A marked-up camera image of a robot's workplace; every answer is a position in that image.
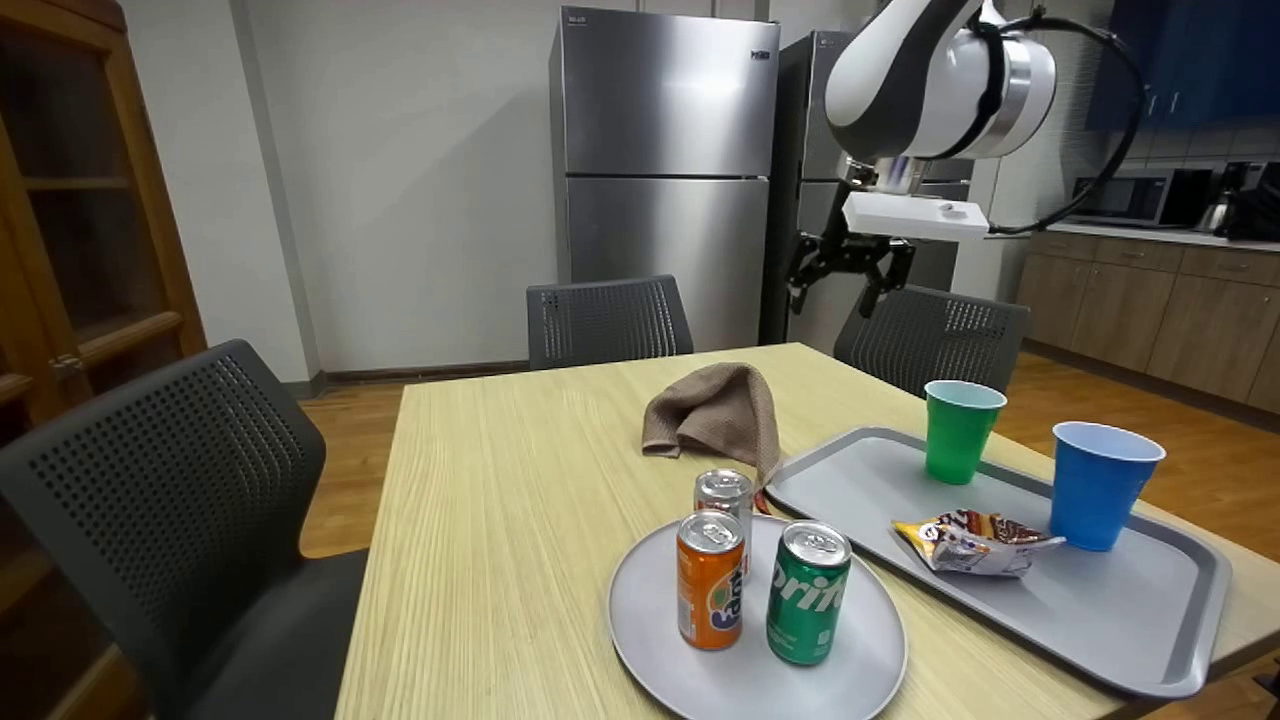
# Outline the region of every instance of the white plate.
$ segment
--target white plate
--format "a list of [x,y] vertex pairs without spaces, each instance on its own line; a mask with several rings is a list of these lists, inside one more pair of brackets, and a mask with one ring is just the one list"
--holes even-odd
[[902,623],[879,582],[852,559],[833,655],[791,668],[762,638],[772,558],[785,524],[752,524],[745,638],[696,651],[677,627],[677,524],[644,537],[611,577],[606,632],[647,695],[679,717],[874,717],[906,672]]

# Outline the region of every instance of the soda can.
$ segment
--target soda can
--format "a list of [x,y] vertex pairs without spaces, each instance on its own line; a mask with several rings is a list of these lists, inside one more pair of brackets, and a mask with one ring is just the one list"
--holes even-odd
[[734,518],[741,537],[745,537],[745,577],[747,577],[747,558],[752,558],[752,504],[757,504],[757,486],[747,486],[732,470],[712,470],[696,478],[691,486],[691,509],[714,509]]
[[768,648],[797,668],[833,655],[852,548],[827,524],[797,519],[775,541]]
[[734,518],[699,509],[677,527],[677,613],[691,648],[729,648],[745,632],[741,566]]

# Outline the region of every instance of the gray chair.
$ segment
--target gray chair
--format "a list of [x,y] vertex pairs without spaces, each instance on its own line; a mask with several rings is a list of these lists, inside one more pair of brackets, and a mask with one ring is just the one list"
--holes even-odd
[[691,354],[672,277],[527,288],[527,362],[536,368]]
[[334,714],[365,552],[296,541],[323,435],[219,346],[21,435],[0,495],[131,659],[157,717]]
[[1015,304],[900,288],[871,317],[852,313],[835,362],[912,396],[937,376],[1009,389],[1028,313]]

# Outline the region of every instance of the wooden table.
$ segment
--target wooden table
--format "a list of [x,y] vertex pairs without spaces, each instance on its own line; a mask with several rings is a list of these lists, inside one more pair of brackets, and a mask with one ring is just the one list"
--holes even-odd
[[[639,455],[644,406],[691,368],[762,374],[800,455],[848,427],[922,433],[922,406],[800,346],[404,389],[341,717],[658,717],[611,655],[625,552],[688,518],[709,455]],[[1048,478],[1005,435],[988,462]],[[1217,668],[1280,645],[1280,566],[1176,524],[1232,559]],[[912,668],[893,717],[1104,717],[1123,695],[874,567]]]

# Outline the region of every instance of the plastic cup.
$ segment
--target plastic cup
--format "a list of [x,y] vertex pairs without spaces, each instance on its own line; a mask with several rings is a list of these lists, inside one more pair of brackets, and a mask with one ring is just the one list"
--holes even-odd
[[1051,425],[1051,435],[1048,534],[1084,552],[1110,552],[1164,447],[1140,433],[1084,422]]
[[922,478],[940,486],[966,486],[984,462],[992,425],[1009,406],[1005,391],[966,379],[929,379],[929,454]]

